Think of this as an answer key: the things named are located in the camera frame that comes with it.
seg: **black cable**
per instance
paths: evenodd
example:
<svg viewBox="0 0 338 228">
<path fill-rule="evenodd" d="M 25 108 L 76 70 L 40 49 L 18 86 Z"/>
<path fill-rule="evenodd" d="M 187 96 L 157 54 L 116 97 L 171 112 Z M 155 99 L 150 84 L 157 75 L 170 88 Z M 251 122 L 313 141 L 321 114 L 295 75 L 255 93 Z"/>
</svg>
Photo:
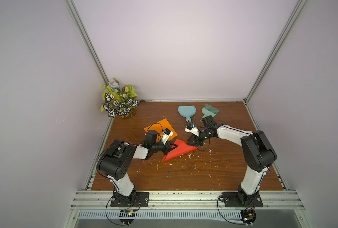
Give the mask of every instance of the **black cable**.
<svg viewBox="0 0 338 228">
<path fill-rule="evenodd" d="M 154 124 L 160 125 L 160 126 L 161 126 L 161 131 L 164 131 L 163 126 L 162 126 L 160 123 L 154 123 Z"/>
<path fill-rule="evenodd" d="M 265 164 L 265 162 L 264 162 L 264 165 L 268 168 L 268 171 L 271 173 L 271 171 L 270 171 L 270 169 L 269 169 L 269 167 Z"/>
<path fill-rule="evenodd" d="M 127 225 L 131 225 L 132 224 L 132 222 L 131 223 L 127 223 L 127 224 L 117 224 L 117 223 L 114 223 L 114 222 L 112 222 L 109 218 L 108 218 L 108 215 L 107 215 L 107 206 L 108 206 L 108 203 L 111 201 L 111 199 L 113 198 L 113 195 L 112 195 L 112 197 L 108 200 L 108 202 L 107 202 L 107 204 L 106 204 L 106 206 L 105 206 L 105 216 L 107 217 L 107 219 L 108 219 L 108 221 L 110 221 L 111 223 L 113 223 L 113 224 L 115 224 L 115 225 L 117 225 L 117 226 L 127 226 Z"/>
<path fill-rule="evenodd" d="M 209 138 L 209 139 L 208 139 L 208 146 L 207 146 L 204 150 L 200 150 L 197 146 L 196 146 L 196 148 L 197 148 L 197 150 L 199 150 L 199 151 L 205 151 L 205 150 L 207 150 L 207 148 L 209 147 L 210 144 L 211 144 L 211 139 Z"/>
<path fill-rule="evenodd" d="M 158 125 L 160 125 L 161 126 L 161 132 L 163 132 L 164 133 L 164 129 L 163 129 L 163 126 L 160 124 L 160 123 L 154 123 L 154 124 L 158 124 Z"/>
<path fill-rule="evenodd" d="M 220 195 L 220 196 L 217 198 L 217 210 L 218 210 L 218 213 L 220 214 L 220 216 L 221 216 L 224 220 L 228 221 L 228 220 L 225 219 L 225 217 L 221 214 L 220 209 L 218 208 L 218 200 L 219 200 L 222 196 L 224 196 L 224 195 Z M 244 223 L 244 224 L 238 224 L 238 223 L 234 223 L 234 222 L 230 222 L 230 221 L 228 221 L 228 222 L 229 222 L 229 223 L 232 223 L 232 224 L 236 224 L 236 225 L 245 225 L 245 223 Z"/>
<path fill-rule="evenodd" d="M 108 149 L 111 148 L 111 147 L 114 147 L 114 146 L 117 146 L 117 145 L 120 145 L 120 144 L 125 144 L 125 143 L 126 143 L 126 142 L 121 142 L 121 143 L 115 144 L 115 145 L 113 145 L 113 146 L 108 147 L 106 150 L 108 150 Z M 101 157 L 102 157 L 103 154 L 104 154 L 104 153 L 102 153 L 101 155 L 99 155 L 99 158 L 98 158 L 98 160 L 97 160 L 97 162 L 96 162 L 96 170 L 97 170 L 97 173 L 99 173 L 101 176 L 103 176 L 103 177 L 105 177 L 105 178 L 108 178 L 107 176 L 104 176 L 103 174 L 101 174 L 100 171 L 99 171 L 99 168 L 98 168 L 98 162 L 99 162 L 99 160 L 101 159 Z"/>
</svg>

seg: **electrical wire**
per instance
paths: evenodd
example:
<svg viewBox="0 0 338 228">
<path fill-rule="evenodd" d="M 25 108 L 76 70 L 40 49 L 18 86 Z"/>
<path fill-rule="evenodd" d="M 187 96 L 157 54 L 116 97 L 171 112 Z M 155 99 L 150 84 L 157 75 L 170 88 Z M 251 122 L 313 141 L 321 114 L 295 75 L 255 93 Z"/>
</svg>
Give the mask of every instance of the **electrical wire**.
<svg viewBox="0 0 338 228">
<path fill-rule="evenodd" d="M 259 155 L 260 155 L 261 159 L 262 159 L 263 162 L 264 162 L 264 159 L 263 159 L 263 157 L 261 156 L 260 151 L 259 151 Z M 269 166 L 267 166 L 267 165 L 265 164 L 265 162 L 264 162 L 264 165 L 268 168 L 268 171 L 271 173 L 271 171 L 270 171 L 270 169 L 269 169 Z"/>
<path fill-rule="evenodd" d="M 208 146 L 207 146 L 204 150 L 200 150 L 197 146 L 196 146 L 196 148 L 197 148 L 197 150 L 199 150 L 199 151 L 205 151 L 205 150 L 207 150 L 207 148 L 209 147 L 210 144 L 211 144 L 211 139 L 209 138 L 209 139 L 208 139 Z"/>
<path fill-rule="evenodd" d="M 155 124 L 160 125 L 160 126 L 161 126 L 161 132 L 164 133 L 163 126 L 162 126 L 160 123 L 154 123 L 154 124 L 152 124 L 152 125 L 155 125 Z M 160 141 L 161 141 L 161 139 L 162 139 L 162 136 L 160 135 L 161 132 L 159 132 L 159 133 L 157 134 L 158 136 L 160 136 Z"/>
<path fill-rule="evenodd" d="M 160 123 L 154 123 L 154 124 L 152 124 L 152 125 L 155 125 L 155 124 L 160 125 L 160 126 L 161 126 L 161 131 L 164 131 L 163 126 L 162 126 Z"/>
<path fill-rule="evenodd" d="M 217 198 L 217 210 L 218 210 L 218 213 L 220 214 L 220 216 L 224 219 L 224 220 L 226 220 L 226 221 L 228 221 L 227 219 L 225 219 L 225 217 L 221 214 L 221 212 L 220 212 L 220 209 L 218 208 L 218 200 L 221 198 L 221 197 L 223 197 L 224 195 L 220 195 L 218 198 Z M 229 223 L 232 223 L 232 224 L 236 224 L 236 225 L 245 225 L 245 223 L 244 224 L 238 224 L 238 223 L 234 223 L 234 222 L 230 222 L 230 221 L 228 221 Z"/>
<path fill-rule="evenodd" d="M 113 224 L 115 224 L 115 225 L 117 225 L 117 226 L 127 226 L 127 225 L 131 225 L 132 222 L 131 222 L 131 223 L 127 223 L 127 224 L 117 224 L 117 223 L 112 222 L 112 221 L 108 218 L 108 215 L 107 215 L 107 206 L 108 206 L 108 203 L 109 203 L 109 202 L 111 201 L 111 199 L 113 198 L 113 194 L 112 194 L 112 197 L 108 200 L 108 202 L 107 202 L 107 204 L 106 204 L 106 206 L 105 206 L 105 216 L 107 217 L 108 221 L 110 221 L 111 223 L 113 223 Z M 140 200 L 139 198 L 137 198 L 137 200 L 139 200 L 140 204 L 139 204 L 139 208 L 138 208 L 137 210 L 135 210 L 134 212 L 138 211 L 138 210 L 140 209 L 140 207 L 141 207 L 141 200 Z"/>
</svg>

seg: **metal vent grille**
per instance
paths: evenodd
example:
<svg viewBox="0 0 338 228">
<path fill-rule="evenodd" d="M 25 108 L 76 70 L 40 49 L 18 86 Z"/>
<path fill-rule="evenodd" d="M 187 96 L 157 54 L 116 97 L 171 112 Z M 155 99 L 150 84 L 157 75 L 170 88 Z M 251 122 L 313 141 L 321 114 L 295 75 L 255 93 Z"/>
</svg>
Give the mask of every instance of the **metal vent grille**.
<svg viewBox="0 0 338 228">
<path fill-rule="evenodd" d="M 221 212 L 226 219 L 239 220 L 241 218 L 240 210 L 229 209 Z M 121 213 L 120 210 L 107 210 L 109 219 L 118 219 L 129 217 L 127 214 Z M 81 210 L 79 219 L 105 219 L 104 210 Z M 223 220 L 217 210 L 142 210 L 135 212 L 132 219 L 215 219 Z"/>
</svg>

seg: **plant pot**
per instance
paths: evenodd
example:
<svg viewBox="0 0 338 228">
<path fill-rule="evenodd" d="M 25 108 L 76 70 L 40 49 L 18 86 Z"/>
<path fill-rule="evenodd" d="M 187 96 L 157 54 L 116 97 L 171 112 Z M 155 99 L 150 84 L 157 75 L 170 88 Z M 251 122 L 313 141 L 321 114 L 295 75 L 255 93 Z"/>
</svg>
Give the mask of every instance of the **plant pot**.
<svg viewBox="0 0 338 228">
<path fill-rule="evenodd" d="M 124 115 L 124 116 L 120 116 L 120 117 L 124 118 L 124 119 L 129 119 L 129 118 L 135 116 L 135 114 L 136 114 L 136 108 L 132 108 L 131 112 L 129 114 Z"/>
</svg>

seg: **blue dustpan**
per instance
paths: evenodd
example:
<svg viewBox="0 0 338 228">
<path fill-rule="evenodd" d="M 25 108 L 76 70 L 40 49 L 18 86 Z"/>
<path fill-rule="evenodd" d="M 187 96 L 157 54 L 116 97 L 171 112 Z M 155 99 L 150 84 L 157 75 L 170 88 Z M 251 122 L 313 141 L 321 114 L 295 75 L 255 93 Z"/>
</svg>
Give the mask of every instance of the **blue dustpan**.
<svg viewBox="0 0 338 228">
<path fill-rule="evenodd" d="M 187 122 L 190 123 L 192 120 L 190 119 L 196 113 L 196 108 L 194 105 L 192 106 L 179 106 L 178 112 L 181 116 L 187 118 Z"/>
</svg>

